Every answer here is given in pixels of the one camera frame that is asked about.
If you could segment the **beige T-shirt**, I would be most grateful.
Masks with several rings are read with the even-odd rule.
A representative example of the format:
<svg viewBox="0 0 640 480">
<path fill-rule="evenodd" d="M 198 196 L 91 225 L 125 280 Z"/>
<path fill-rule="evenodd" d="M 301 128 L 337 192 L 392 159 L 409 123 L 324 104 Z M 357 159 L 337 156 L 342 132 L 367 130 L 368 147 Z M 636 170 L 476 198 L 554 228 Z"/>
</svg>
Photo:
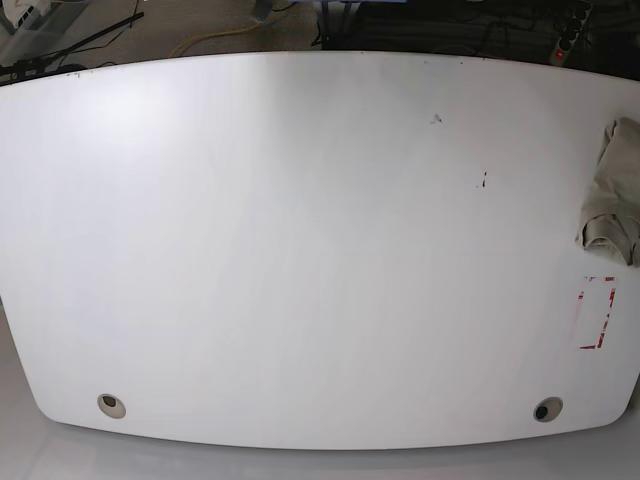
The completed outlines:
<svg viewBox="0 0 640 480">
<path fill-rule="evenodd" d="M 627 117 L 604 130 L 581 206 L 576 243 L 615 263 L 639 266 L 639 123 Z"/>
</svg>

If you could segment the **red tape rectangle marking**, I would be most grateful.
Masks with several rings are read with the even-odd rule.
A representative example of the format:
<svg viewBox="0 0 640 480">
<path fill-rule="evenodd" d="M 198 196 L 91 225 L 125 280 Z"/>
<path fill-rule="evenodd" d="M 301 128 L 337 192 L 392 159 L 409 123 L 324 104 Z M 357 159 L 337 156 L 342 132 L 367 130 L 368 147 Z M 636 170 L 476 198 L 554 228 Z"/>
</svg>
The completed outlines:
<svg viewBox="0 0 640 480">
<path fill-rule="evenodd" d="M 604 343 L 613 303 L 616 278 L 587 277 L 578 297 L 574 343 L 581 351 L 600 349 Z"/>
</svg>

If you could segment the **black power strip red switch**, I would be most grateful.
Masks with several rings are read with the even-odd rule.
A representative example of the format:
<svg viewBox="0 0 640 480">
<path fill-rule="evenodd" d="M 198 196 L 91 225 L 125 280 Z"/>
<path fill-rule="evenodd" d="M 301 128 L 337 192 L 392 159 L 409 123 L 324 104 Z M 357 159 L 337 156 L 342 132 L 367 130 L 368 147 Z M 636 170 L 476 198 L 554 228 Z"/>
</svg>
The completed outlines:
<svg viewBox="0 0 640 480">
<path fill-rule="evenodd" d="M 557 42 L 552 49 L 549 63 L 562 67 L 568 59 L 585 23 L 590 16 L 592 4 L 587 1 L 571 1 L 564 14 Z"/>
</svg>

